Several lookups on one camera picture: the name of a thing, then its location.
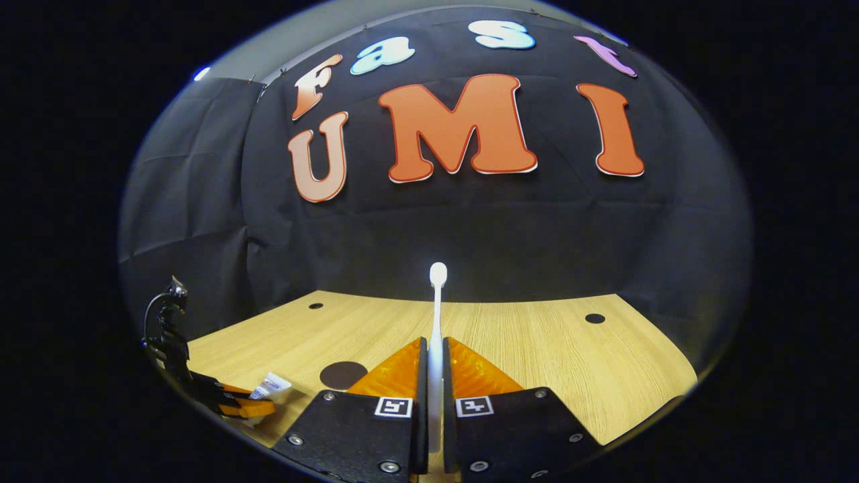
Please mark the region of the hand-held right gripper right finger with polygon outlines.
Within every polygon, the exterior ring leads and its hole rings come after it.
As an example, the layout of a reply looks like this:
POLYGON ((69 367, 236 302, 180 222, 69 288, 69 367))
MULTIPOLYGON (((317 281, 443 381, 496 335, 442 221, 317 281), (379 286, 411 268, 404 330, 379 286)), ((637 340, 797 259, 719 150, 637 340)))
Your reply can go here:
POLYGON ((478 354, 443 340, 443 462, 459 480, 560 480, 605 448, 548 387, 462 390, 478 354))

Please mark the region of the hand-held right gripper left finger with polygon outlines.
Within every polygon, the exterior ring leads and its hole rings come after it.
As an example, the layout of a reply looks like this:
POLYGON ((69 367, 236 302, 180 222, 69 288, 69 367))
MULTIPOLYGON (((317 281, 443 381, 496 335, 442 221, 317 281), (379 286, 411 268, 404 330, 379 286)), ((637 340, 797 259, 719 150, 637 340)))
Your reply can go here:
POLYGON ((322 390, 273 445, 309 472, 344 482, 417 482, 427 471, 427 340, 408 351, 409 396, 322 390))

